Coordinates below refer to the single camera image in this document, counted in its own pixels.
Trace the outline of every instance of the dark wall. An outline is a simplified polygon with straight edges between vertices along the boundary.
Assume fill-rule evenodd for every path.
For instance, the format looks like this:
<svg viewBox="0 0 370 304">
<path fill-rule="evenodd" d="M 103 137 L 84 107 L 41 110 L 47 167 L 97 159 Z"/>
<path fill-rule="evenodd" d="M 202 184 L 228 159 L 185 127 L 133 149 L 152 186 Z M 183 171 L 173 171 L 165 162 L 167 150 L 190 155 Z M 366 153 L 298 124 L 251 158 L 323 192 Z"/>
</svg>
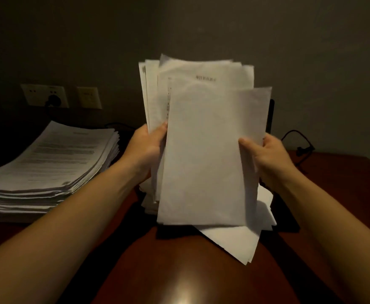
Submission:
<svg viewBox="0 0 370 304">
<path fill-rule="evenodd" d="M 66 87 L 65 120 L 138 126 L 137 62 L 160 53 L 252 64 L 275 135 L 370 158 L 370 0 L 0 0 L 0 120 L 44 126 L 19 86 L 40 83 Z M 104 109 L 79 109 L 75 86 L 97 86 Z"/>
</svg>

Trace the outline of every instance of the person's right hand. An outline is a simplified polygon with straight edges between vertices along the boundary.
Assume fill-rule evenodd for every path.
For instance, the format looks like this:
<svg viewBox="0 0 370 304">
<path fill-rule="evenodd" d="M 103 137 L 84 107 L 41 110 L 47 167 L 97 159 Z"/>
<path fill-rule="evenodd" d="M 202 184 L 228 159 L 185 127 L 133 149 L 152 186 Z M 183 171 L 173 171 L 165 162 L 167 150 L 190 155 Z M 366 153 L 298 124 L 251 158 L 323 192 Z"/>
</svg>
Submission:
<svg viewBox="0 0 370 304">
<path fill-rule="evenodd" d="M 266 133 L 263 146 L 246 137 L 239 138 L 238 142 L 250 152 L 259 176 L 275 192 L 279 192 L 284 181 L 300 173 L 276 137 Z"/>
</svg>

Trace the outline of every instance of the wall socket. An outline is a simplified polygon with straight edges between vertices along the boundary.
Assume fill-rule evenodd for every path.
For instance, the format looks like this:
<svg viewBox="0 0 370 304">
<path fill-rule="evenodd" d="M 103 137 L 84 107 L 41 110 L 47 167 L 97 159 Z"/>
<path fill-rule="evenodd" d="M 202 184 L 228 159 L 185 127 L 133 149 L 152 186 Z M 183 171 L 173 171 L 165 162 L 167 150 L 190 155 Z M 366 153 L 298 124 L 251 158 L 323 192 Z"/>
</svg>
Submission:
<svg viewBox="0 0 370 304">
<path fill-rule="evenodd" d="M 81 106 L 86 109 L 101 109 L 101 100 L 97 87 L 80 87 L 77 88 Z"/>
<path fill-rule="evenodd" d="M 56 95 L 61 99 L 60 107 L 69 108 L 63 86 L 40 84 L 20 84 L 20 86 L 29 105 L 44 107 L 48 97 Z"/>
</svg>

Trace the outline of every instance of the desk surface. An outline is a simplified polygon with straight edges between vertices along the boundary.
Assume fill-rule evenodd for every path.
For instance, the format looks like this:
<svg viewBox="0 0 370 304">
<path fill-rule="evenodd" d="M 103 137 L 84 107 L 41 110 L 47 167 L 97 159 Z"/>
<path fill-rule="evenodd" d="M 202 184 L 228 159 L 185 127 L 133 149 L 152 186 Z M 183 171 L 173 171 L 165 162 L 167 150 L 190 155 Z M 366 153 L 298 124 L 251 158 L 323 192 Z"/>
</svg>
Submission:
<svg viewBox="0 0 370 304">
<path fill-rule="evenodd" d="M 369 159 L 314 153 L 302 168 L 370 227 Z M 135 201 L 133 192 L 99 243 Z M 25 226 L 0 223 L 0 243 Z M 244 266 L 200 234 L 160 239 L 154 226 L 113 263 L 92 303 L 299 303 L 307 286 L 350 302 L 304 230 L 266 234 L 252 263 Z"/>
</svg>

